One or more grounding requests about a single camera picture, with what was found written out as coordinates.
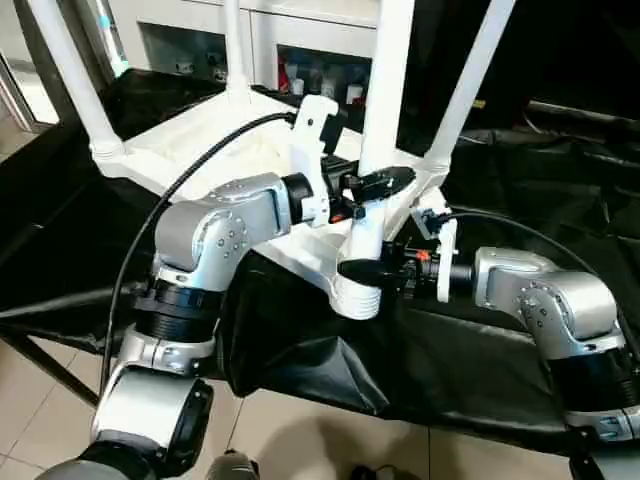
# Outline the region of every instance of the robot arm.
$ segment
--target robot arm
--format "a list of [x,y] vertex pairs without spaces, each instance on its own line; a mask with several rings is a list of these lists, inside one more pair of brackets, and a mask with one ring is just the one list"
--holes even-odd
[[[326,102],[310,97],[306,105],[315,103],[315,110],[323,111]],[[301,109],[294,128],[292,146],[306,166],[302,172],[234,180],[162,214],[155,230],[152,282],[135,301],[136,322],[125,334],[100,399],[92,443],[77,459],[45,472],[42,480],[153,480],[191,468],[214,395],[198,377],[215,361],[222,297],[244,255],[287,235],[293,225],[321,226],[362,215],[363,202],[387,198],[415,178],[408,167],[360,178],[349,162],[321,171],[323,144],[316,137],[324,119],[312,119],[310,111]],[[315,167],[309,157],[318,157]],[[351,198],[342,195],[345,189]]]
[[640,438],[637,372],[615,299],[602,280],[561,270],[531,252],[501,248],[482,247],[473,266],[446,269],[428,252],[404,249],[402,257],[400,270],[353,260],[340,264],[339,271],[371,286],[400,281],[412,297],[431,295],[430,285],[443,274],[453,286],[471,287],[478,307],[516,318],[532,334],[569,427],[605,443]]

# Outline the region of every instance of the white bracket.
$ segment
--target white bracket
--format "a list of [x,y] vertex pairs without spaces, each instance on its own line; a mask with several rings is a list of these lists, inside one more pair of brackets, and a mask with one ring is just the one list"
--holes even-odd
[[438,246],[438,254],[440,255],[440,263],[438,266],[438,282],[436,284],[436,293],[439,302],[449,302],[449,291],[451,286],[451,265],[453,264],[453,256],[456,251],[456,233],[458,231],[458,221],[450,220],[440,228],[437,235],[429,231],[424,223],[423,216],[431,212],[435,215],[443,213],[451,213],[451,209],[447,207],[447,203],[440,193],[440,190],[432,188],[422,195],[416,207],[411,211],[411,217],[415,221],[420,233],[426,240],[438,238],[440,245]]
[[322,178],[324,142],[320,135],[329,115],[338,113],[338,104],[327,97],[307,95],[302,100],[291,141],[291,166],[307,178],[313,196],[302,200],[302,219],[312,227],[329,223],[329,193]]

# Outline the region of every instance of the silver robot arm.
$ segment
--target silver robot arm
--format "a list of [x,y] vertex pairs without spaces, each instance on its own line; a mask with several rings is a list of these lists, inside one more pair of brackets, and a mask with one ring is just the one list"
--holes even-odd
[[134,306],[137,321],[96,410],[91,444],[41,480],[154,480],[195,464],[213,401],[197,377],[214,358],[222,295],[246,252],[289,233],[302,220],[297,203],[311,195],[303,175],[268,173],[163,213],[153,283]]
[[569,426],[607,443],[640,438],[640,391],[617,306],[599,278],[530,252],[480,248],[476,305],[517,318],[549,367]]

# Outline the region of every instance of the cabinet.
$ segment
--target cabinet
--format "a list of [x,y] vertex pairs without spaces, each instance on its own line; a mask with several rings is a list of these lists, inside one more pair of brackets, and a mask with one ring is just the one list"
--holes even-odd
[[[226,62],[220,4],[183,0],[110,0],[129,65],[212,78]],[[254,82],[249,12],[240,12],[245,72]]]
[[[344,90],[345,84],[349,83],[347,77],[357,75],[354,70],[362,72],[361,82],[368,78],[376,31],[373,28],[251,12],[251,36],[257,83],[278,88],[278,60],[282,59],[292,62],[299,70],[319,68],[326,73],[331,68],[337,69],[337,76],[343,79],[339,83]],[[308,76],[308,73],[302,76],[307,92]]]
[[[224,63],[223,0],[110,4],[132,67],[210,78],[215,65]],[[305,93],[312,68],[338,77],[341,103],[350,82],[366,91],[379,0],[241,0],[240,7],[243,60],[252,83],[278,88],[283,59],[299,67]]]

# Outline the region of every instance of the black tarp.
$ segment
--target black tarp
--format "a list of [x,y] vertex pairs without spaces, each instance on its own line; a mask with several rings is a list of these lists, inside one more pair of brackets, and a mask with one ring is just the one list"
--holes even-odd
[[[125,138],[219,91],[192,79],[130,71],[105,95]],[[402,146],[421,154],[413,125]],[[77,122],[52,128],[0,165],[0,308],[108,286],[155,197],[103,178]],[[507,213],[572,248],[640,325],[640,164],[584,142],[469,144],[454,154],[444,191],[452,203]],[[411,236],[407,225],[405,236]],[[463,257],[481,245],[524,248],[573,267],[544,244],[487,223],[463,223]],[[144,279],[148,236],[130,277]],[[12,330],[90,352],[104,344],[106,305],[21,319]],[[119,316],[119,334],[130,315]],[[256,253],[242,262],[219,329],[211,372],[246,395],[258,387],[384,418],[438,425],[541,451],[567,453],[562,422],[531,338],[468,299],[452,304],[385,294],[381,314],[335,315],[325,295]]]

